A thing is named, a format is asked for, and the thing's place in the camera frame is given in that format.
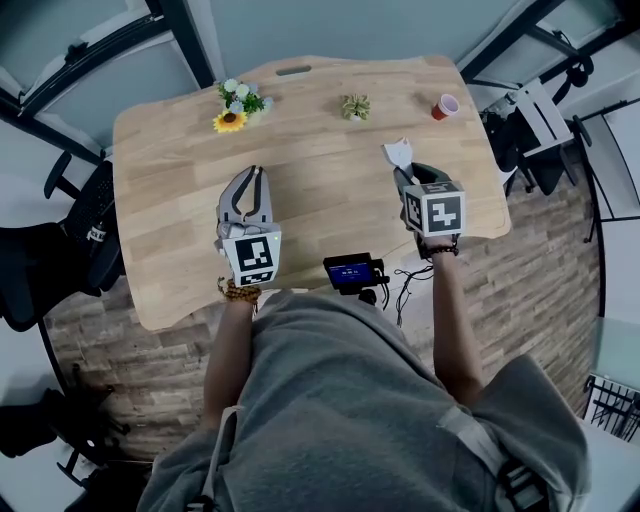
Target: white cube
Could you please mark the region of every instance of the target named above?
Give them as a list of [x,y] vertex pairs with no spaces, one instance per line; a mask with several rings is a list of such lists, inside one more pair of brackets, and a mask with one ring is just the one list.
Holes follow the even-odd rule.
[[464,190],[457,181],[403,189],[405,222],[423,236],[455,235],[466,226]]

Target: floor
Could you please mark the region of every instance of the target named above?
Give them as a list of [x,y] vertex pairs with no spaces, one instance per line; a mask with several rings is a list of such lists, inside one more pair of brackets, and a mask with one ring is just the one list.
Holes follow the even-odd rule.
[[[516,181],[508,200],[511,232],[497,240],[463,239],[459,256],[486,376],[530,353],[580,415],[599,290],[597,243],[583,243],[588,197],[584,177],[575,188],[563,177],[550,197],[526,194]],[[402,264],[408,270],[421,265],[415,257]],[[401,276],[393,276],[385,312],[392,321],[401,283]],[[411,291],[403,330],[432,366],[430,282],[415,282]],[[69,298],[46,322],[63,371],[78,363],[89,384],[114,385],[106,406],[132,427],[123,447],[132,457],[151,460],[198,423],[207,354],[220,314],[219,305],[211,306],[171,329],[148,332],[138,323],[122,278],[100,299]]]

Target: gray sweatshirt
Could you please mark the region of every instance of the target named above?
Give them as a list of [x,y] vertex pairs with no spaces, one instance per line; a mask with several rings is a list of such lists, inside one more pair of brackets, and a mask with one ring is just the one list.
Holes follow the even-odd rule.
[[[378,310],[289,296],[263,308],[252,343],[237,425],[207,483],[216,510],[495,509],[494,476],[439,425],[459,406]],[[588,491],[582,432],[530,358],[507,365],[472,410],[459,408],[570,493]],[[182,512],[199,496],[217,437],[197,431],[157,460],[139,512]]]

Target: small succulent plant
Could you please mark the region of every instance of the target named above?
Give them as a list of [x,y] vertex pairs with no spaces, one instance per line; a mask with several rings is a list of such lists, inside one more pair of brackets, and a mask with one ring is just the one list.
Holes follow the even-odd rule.
[[362,119],[366,121],[371,112],[371,104],[366,94],[350,94],[344,97],[342,115],[347,119]]

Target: sunflower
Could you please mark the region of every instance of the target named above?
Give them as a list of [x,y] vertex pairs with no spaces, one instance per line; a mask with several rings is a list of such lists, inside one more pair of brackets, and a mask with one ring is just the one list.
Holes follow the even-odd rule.
[[237,132],[247,122],[246,112],[234,114],[225,110],[213,120],[213,127],[218,133]]

